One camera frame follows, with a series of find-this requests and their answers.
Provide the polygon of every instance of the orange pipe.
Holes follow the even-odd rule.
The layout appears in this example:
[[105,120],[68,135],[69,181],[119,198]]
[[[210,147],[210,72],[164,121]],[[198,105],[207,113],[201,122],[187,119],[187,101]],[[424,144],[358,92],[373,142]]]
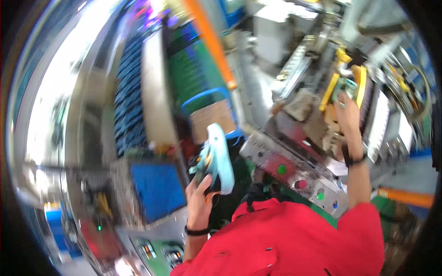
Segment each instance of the orange pipe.
[[411,193],[389,188],[379,188],[377,194],[398,202],[414,206],[430,208],[433,205],[434,195],[427,193]]
[[215,64],[221,73],[221,77],[227,84],[227,87],[229,89],[236,88],[237,84],[235,77],[233,76],[232,71],[230,71],[229,63],[224,55],[224,47],[221,44],[218,34],[207,18],[204,9],[199,4],[198,0],[184,0],[183,2],[189,14],[194,17],[192,24],[200,33],[199,36],[215,60]]

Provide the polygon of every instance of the control panel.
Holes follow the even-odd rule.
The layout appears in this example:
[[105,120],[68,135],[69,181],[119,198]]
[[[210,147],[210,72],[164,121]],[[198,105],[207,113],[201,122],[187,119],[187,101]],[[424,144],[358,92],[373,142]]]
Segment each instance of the control panel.
[[348,209],[347,194],[336,181],[328,180],[310,164],[264,134],[252,134],[240,154],[335,219]]

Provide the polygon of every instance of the wire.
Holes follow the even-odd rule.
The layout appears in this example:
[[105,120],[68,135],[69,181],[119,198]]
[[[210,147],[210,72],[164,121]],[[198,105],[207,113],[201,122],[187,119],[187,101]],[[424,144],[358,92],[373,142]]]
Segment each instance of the wire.
[[423,82],[425,83],[425,92],[427,94],[427,100],[425,101],[425,105],[423,110],[421,110],[419,113],[414,113],[411,118],[410,118],[410,122],[416,122],[416,121],[422,121],[425,116],[430,112],[430,107],[431,107],[431,92],[430,92],[430,86],[428,85],[428,81],[427,78],[425,76],[425,74],[423,73],[423,71],[417,67],[413,65],[413,69],[415,69],[421,76],[423,79]]

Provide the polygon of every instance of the red button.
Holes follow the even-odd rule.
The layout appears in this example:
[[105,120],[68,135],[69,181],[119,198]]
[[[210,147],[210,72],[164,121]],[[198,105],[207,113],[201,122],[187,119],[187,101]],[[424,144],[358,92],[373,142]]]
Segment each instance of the red button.
[[307,187],[307,181],[304,179],[301,179],[299,181],[296,181],[295,183],[295,188],[296,189],[304,189],[305,187]]

